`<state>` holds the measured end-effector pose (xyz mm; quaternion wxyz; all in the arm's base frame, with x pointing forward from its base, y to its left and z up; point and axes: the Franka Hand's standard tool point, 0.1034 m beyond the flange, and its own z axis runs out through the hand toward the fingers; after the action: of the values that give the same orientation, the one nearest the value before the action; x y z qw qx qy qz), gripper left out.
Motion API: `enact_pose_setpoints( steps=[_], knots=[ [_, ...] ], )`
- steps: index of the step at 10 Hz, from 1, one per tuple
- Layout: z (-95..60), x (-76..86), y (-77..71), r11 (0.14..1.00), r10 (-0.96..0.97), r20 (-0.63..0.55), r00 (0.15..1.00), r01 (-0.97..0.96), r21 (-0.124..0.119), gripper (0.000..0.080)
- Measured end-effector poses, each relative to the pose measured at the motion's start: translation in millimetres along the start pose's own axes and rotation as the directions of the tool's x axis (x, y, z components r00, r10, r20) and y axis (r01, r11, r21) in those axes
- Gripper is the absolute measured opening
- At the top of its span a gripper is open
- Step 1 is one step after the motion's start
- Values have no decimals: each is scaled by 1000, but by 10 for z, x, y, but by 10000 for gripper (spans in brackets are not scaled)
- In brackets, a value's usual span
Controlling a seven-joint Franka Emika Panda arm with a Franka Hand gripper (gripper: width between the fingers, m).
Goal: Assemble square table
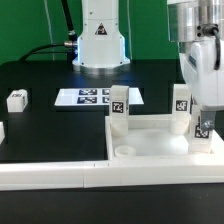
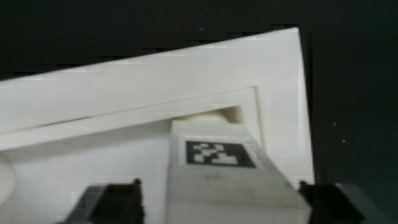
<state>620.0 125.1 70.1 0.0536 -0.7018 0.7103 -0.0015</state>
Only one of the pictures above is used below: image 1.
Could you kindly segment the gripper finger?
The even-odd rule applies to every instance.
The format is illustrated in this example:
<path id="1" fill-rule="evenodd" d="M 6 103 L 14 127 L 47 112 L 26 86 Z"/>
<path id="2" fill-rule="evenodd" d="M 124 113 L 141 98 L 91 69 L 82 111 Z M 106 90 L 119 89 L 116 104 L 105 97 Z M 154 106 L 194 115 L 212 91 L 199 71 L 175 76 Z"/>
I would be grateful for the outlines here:
<path id="1" fill-rule="evenodd" d="M 201 111 L 200 112 L 200 127 L 202 131 L 212 131 L 215 127 L 215 112 Z"/>

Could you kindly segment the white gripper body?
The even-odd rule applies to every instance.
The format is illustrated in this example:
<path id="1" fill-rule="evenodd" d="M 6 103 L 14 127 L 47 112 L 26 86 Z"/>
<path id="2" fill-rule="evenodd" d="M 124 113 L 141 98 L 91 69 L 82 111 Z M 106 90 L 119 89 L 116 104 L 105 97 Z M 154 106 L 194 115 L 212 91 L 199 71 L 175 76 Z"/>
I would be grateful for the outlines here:
<path id="1" fill-rule="evenodd" d="M 218 70 L 214 38 L 205 38 L 189 44 L 185 53 L 179 54 L 185 83 L 203 111 L 224 110 L 224 41 L 221 42 L 221 62 Z"/>

